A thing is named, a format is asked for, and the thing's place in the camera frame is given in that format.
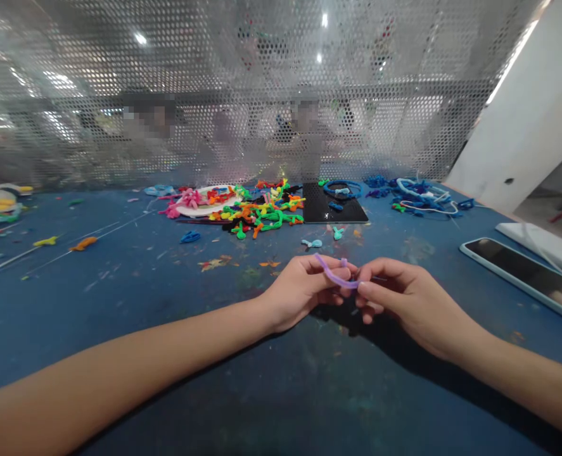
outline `table surface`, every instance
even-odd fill
[[[84,202],[71,209],[75,198]],[[151,199],[101,191],[26,201],[37,207],[0,237],[0,253],[8,258],[65,234],[59,246],[0,271],[0,386],[123,334],[257,296],[305,253],[302,239],[320,239],[318,252],[357,265],[380,256],[419,264],[490,332],[562,363],[562,317],[458,250],[490,237],[533,256],[494,230],[507,218],[488,208],[452,221],[401,214],[390,198],[361,198],[371,223],[346,225],[337,242],[325,225],[238,241],[219,226],[177,224],[155,212],[21,281],[73,239],[143,215]],[[190,229],[201,239],[179,244]],[[221,255],[232,256],[226,266],[201,271],[199,263]],[[267,262],[281,265],[260,265]],[[77,453],[562,453],[562,434],[551,426],[427,354],[394,322],[363,327],[353,305],[319,308],[288,333],[169,388]]]

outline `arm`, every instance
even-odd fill
[[[379,258],[361,268],[359,279],[366,281],[357,297],[365,324],[384,309],[392,311],[430,353],[562,431],[562,364],[484,330],[420,267]]]
[[[291,328],[319,302],[340,303],[333,286],[313,257],[296,257],[259,298],[102,343],[1,388],[0,455],[72,451],[172,383]]]

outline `smartphone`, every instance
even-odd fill
[[[559,272],[487,237],[464,243],[460,250],[562,315],[562,274]]]

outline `perforated metal mesh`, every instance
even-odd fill
[[[0,181],[443,179],[536,0],[0,0]]]

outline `white pillar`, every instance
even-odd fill
[[[543,13],[448,185],[512,212],[562,161],[562,0]]]

